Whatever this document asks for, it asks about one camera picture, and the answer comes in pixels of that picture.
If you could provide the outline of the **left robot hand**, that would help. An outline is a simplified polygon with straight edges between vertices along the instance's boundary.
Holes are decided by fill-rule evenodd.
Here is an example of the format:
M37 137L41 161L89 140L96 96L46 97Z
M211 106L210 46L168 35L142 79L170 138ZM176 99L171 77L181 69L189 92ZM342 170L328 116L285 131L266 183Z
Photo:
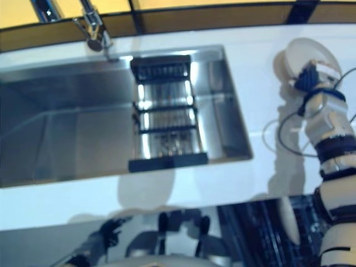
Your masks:
M99 233L102 235L104 248L116 246L118 244L119 229L124 223L129 222L132 216L113 217L101 225Z

